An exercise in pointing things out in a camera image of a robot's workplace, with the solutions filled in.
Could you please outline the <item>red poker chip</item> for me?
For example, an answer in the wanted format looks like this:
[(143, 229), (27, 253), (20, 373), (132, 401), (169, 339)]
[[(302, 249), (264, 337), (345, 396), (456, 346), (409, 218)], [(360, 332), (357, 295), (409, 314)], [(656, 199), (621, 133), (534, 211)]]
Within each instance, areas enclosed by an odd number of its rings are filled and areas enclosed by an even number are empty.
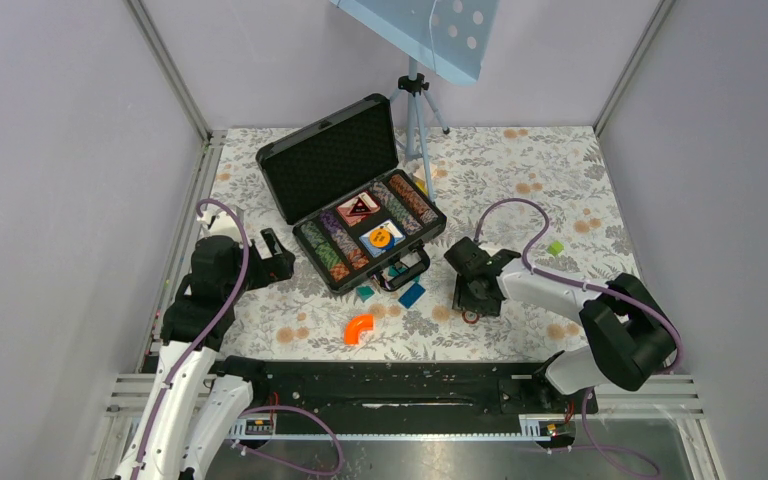
[(464, 322), (464, 323), (466, 323), (466, 324), (469, 324), (469, 325), (474, 325), (474, 324), (476, 324), (476, 323), (478, 322), (478, 320), (479, 320), (479, 319), (480, 319), (480, 317), (479, 317), (478, 315), (476, 315), (476, 314), (472, 314), (472, 313), (470, 313), (470, 312), (465, 312), (465, 313), (462, 315), (462, 320), (463, 320), (463, 322)]

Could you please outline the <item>blue small blind button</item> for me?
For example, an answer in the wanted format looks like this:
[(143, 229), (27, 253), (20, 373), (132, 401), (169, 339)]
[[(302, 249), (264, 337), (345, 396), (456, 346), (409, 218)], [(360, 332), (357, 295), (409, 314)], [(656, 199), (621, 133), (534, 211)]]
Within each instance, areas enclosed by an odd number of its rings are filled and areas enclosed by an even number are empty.
[(395, 246), (395, 241), (393, 239), (390, 240), (389, 243), (386, 245), (372, 245), (371, 246), (371, 253), (373, 256), (378, 257), (385, 252), (391, 250)]

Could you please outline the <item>yellow big blind button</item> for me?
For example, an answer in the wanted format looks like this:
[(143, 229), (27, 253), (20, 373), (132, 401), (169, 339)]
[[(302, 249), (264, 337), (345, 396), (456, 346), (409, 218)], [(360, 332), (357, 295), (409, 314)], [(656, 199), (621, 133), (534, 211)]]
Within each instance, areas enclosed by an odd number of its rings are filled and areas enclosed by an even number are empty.
[(369, 232), (368, 240), (371, 245), (386, 245), (393, 239), (390, 231), (385, 228), (377, 228)]

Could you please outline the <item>orange curved toy block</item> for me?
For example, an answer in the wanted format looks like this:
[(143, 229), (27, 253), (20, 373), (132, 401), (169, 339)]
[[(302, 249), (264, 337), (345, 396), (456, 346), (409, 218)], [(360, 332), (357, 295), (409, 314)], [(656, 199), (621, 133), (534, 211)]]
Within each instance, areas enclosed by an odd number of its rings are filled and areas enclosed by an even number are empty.
[(343, 341), (346, 345), (355, 346), (360, 343), (361, 336), (375, 327), (375, 316), (372, 314), (358, 315), (352, 318), (344, 328)]

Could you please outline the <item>black poker set case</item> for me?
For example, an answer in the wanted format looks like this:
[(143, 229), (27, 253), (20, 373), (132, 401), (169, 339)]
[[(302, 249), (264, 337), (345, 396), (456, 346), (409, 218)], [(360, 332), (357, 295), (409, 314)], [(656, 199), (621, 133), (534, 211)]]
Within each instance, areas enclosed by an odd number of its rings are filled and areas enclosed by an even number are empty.
[[(400, 169), (390, 103), (384, 95), (370, 94), (268, 143), (257, 151), (255, 160), (279, 213), (332, 293), (343, 295), (367, 280), (393, 292), (400, 288), (388, 284), (391, 266), (419, 265), (423, 273), (429, 269), (431, 259), (426, 247), (445, 230), (447, 218), (411, 176)], [(402, 175), (421, 191), (438, 214), (436, 221), (423, 224), (418, 219), (389, 185), (394, 174)], [(380, 211), (348, 227), (336, 207), (364, 190), (380, 204)], [(331, 279), (300, 229), (305, 222), (315, 223), (338, 255), (347, 260), (320, 221), (320, 213), (326, 210), (336, 214), (369, 259), (364, 268), (339, 283)], [(387, 220), (392, 220), (406, 238), (394, 249), (373, 257), (362, 245), (360, 236)]]

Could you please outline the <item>black all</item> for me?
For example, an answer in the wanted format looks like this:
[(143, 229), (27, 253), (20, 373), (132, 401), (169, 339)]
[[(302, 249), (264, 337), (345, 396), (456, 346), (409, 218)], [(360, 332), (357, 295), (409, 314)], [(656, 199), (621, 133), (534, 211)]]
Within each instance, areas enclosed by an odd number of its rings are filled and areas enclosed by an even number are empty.
[(377, 203), (366, 194), (358, 195), (338, 208), (348, 225), (355, 225), (378, 210)]

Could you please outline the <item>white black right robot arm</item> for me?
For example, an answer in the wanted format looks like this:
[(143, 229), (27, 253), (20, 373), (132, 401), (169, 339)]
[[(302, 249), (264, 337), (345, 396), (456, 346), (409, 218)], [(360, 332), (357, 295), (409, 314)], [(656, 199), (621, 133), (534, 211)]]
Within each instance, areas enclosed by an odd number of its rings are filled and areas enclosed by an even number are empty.
[(455, 309), (497, 317), (504, 302), (518, 301), (582, 327), (586, 346), (557, 353), (538, 369), (533, 396), (543, 410), (557, 412), (573, 393), (602, 384), (636, 391), (679, 355), (677, 330), (633, 275), (607, 282), (576, 279), (530, 264), (512, 250), (489, 254), (469, 237), (444, 257), (456, 272)]

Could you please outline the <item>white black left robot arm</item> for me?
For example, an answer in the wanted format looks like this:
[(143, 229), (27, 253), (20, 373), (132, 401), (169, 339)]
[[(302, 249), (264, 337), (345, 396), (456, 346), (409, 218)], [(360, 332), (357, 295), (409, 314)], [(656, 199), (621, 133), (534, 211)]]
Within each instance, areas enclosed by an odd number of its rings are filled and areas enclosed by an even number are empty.
[(254, 241), (236, 229), (199, 239), (172, 304), (164, 313), (155, 378), (136, 431), (117, 466), (116, 479), (194, 479), (209, 461), (243, 409), (269, 401), (270, 385), (253, 373), (228, 374), (213, 392), (213, 403), (197, 412), (203, 381), (213, 367), (234, 305), (243, 293), (288, 280), (295, 256), (271, 229)]

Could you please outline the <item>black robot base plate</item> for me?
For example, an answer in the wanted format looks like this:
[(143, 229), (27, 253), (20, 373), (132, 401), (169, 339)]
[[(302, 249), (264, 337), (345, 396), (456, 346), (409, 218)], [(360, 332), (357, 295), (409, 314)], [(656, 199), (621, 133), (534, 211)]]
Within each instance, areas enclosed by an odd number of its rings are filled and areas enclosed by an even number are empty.
[(593, 395), (562, 395), (537, 363), (264, 361), (231, 356), (211, 368), (251, 382), (253, 406), (308, 411), (343, 435), (514, 434), (522, 415), (595, 414)]

